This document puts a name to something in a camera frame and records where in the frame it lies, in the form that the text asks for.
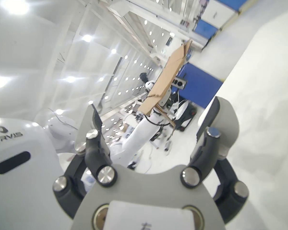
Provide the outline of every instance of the white robot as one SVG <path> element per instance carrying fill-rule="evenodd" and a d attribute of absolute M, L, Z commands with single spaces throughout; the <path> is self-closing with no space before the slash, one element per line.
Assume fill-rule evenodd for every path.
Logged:
<path fill-rule="evenodd" d="M 92 105 L 87 112 L 77 155 L 65 173 L 42 127 L 0 118 L 0 230 L 225 230 L 246 202 L 247 186 L 224 154 L 239 132 L 225 99 L 215 98 L 211 105 L 190 163 L 155 175 L 131 171 L 123 161 L 114 164 L 96 109 Z M 81 182 L 86 168 L 97 180 L 87 194 Z M 221 183 L 213 198 L 202 184 L 212 168 Z"/>
<path fill-rule="evenodd" d="M 145 87 L 150 91 L 155 84 L 155 81 L 148 81 Z M 184 101 L 179 105 L 179 102 L 174 103 L 171 100 L 171 90 L 168 89 L 165 97 L 159 102 L 159 105 L 164 109 L 169 116 L 172 116 L 174 120 L 183 119 L 183 114 L 188 111 L 188 107 L 191 106 L 188 101 Z M 79 134 L 75 128 L 75 123 L 72 119 L 63 116 L 55 116 L 48 120 L 47 125 L 44 127 L 48 136 L 55 145 L 57 153 L 71 152 L 76 153 L 79 148 L 85 147 L 84 134 L 81 131 L 84 128 L 92 127 L 91 120 L 87 117 L 93 115 L 94 108 L 92 105 L 88 106 L 87 111 L 84 115 L 82 124 L 80 125 Z M 166 119 L 160 114 L 160 112 L 154 108 L 149 117 L 144 117 L 141 122 L 136 126 L 132 134 L 124 141 L 118 141 L 109 146 L 106 145 L 104 148 L 110 154 L 111 161 L 115 164 L 120 164 L 127 167 L 135 154 L 148 142 L 160 129 L 168 125 Z M 171 145 L 169 137 L 167 139 L 165 150 L 168 151 Z"/>

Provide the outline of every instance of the black cable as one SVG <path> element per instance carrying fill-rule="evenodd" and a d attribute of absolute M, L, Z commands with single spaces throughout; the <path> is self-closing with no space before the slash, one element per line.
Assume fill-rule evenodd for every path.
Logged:
<path fill-rule="evenodd" d="M 50 108 L 47 108 L 47 109 L 51 110 L 51 111 L 53 112 L 53 114 L 56 116 L 56 118 L 57 118 L 62 124 L 71 126 L 71 127 L 73 127 L 74 129 L 76 129 L 76 130 L 78 131 L 78 129 L 77 129 L 76 127 L 74 127 L 74 126 L 72 126 L 72 125 L 70 125 L 70 124 L 68 124 L 68 123 L 65 123 L 65 122 L 61 121 L 61 120 L 59 119 L 58 115 L 57 115 L 52 109 L 50 109 Z"/>
<path fill-rule="evenodd" d="M 153 124 L 155 126 L 168 126 L 169 125 L 169 122 L 167 124 L 164 124 L 164 125 L 155 124 L 154 122 L 151 122 L 146 115 L 144 115 L 144 117 L 147 119 L 148 122 L 150 122 L 151 124 Z"/>

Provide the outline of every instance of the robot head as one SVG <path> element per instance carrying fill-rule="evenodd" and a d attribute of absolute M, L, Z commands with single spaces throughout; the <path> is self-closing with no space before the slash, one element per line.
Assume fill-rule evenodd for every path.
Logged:
<path fill-rule="evenodd" d="M 153 86 L 155 85 L 155 82 L 156 81 L 148 81 L 145 83 L 145 88 L 148 90 L 148 91 L 151 91 L 151 89 L 153 88 Z"/>

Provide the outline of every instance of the metal bolt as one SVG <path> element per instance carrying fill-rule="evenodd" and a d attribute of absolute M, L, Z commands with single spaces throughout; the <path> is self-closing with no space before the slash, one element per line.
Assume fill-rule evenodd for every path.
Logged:
<path fill-rule="evenodd" d="M 207 134 L 213 138 L 219 138 L 221 135 L 219 130 L 217 128 L 214 128 L 214 127 L 207 127 L 206 131 L 207 131 Z"/>
<path fill-rule="evenodd" d="M 54 191 L 62 191 L 66 188 L 67 186 L 67 179 L 65 176 L 60 176 L 58 179 L 55 180 L 55 182 L 53 183 L 53 190 Z"/>
<path fill-rule="evenodd" d="M 102 184 L 109 184 L 115 177 L 115 171 L 111 166 L 103 167 L 98 173 L 98 181 Z"/>
<path fill-rule="evenodd" d="M 83 154 L 85 152 L 85 145 L 86 145 L 86 142 L 80 142 L 79 144 L 77 144 L 75 146 L 75 150 L 77 152 L 77 154 Z"/>
<path fill-rule="evenodd" d="M 98 135 L 98 131 L 96 129 L 92 129 L 87 132 L 86 137 L 87 139 L 94 139 L 97 137 L 97 135 Z"/>
<path fill-rule="evenodd" d="M 238 196 L 243 198 L 248 197 L 249 194 L 247 186 L 241 181 L 237 181 L 237 183 L 235 183 L 234 191 Z"/>
<path fill-rule="evenodd" d="M 200 176 L 198 172 L 191 167 L 187 167 L 182 172 L 182 179 L 186 184 L 195 187 L 200 183 Z"/>
<path fill-rule="evenodd" d="M 102 230 L 106 222 L 109 204 L 100 206 L 92 217 L 92 226 L 94 230 Z"/>

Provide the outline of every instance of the wire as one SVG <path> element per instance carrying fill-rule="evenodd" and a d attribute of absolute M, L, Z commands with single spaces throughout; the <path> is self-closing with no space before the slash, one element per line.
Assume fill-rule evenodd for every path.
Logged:
<path fill-rule="evenodd" d="M 128 114 L 127 116 L 125 116 L 125 118 L 124 118 L 124 120 L 123 121 L 125 121 L 126 120 L 126 118 L 128 117 L 128 116 L 130 116 L 130 115 L 135 115 L 134 113 L 130 113 L 130 114 Z"/>
<path fill-rule="evenodd" d="M 146 174 L 146 173 L 150 170 L 150 168 L 152 167 L 152 165 L 153 165 L 153 161 L 151 160 L 151 154 L 153 153 L 153 149 L 154 149 L 154 147 L 153 147 L 153 145 L 151 144 L 151 152 L 150 152 L 149 157 L 148 157 L 148 159 L 150 160 L 150 166 L 149 166 L 148 170 L 145 171 L 144 174 Z"/>
<path fill-rule="evenodd" d="M 165 124 L 165 125 L 155 124 L 154 122 L 151 122 L 146 115 L 144 115 L 144 117 L 147 119 L 148 122 L 150 122 L 151 124 L 153 124 L 155 126 L 168 126 L 169 125 L 169 122 L 167 124 Z"/>
<path fill-rule="evenodd" d="M 65 123 L 65 122 L 63 122 L 62 120 L 60 120 L 59 117 L 58 117 L 58 115 L 57 115 L 52 109 L 50 109 L 50 108 L 47 108 L 47 109 L 51 110 L 51 111 L 53 112 L 53 114 L 56 116 L 56 118 L 57 118 L 62 124 L 71 126 L 71 127 L 73 127 L 74 129 L 76 129 L 76 130 L 78 131 L 78 129 L 77 129 L 76 127 L 74 127 L 74 126 L 72 126 L 72 125 L 70 125 L 70 124 L 68 124 L 68 123 Z"/>

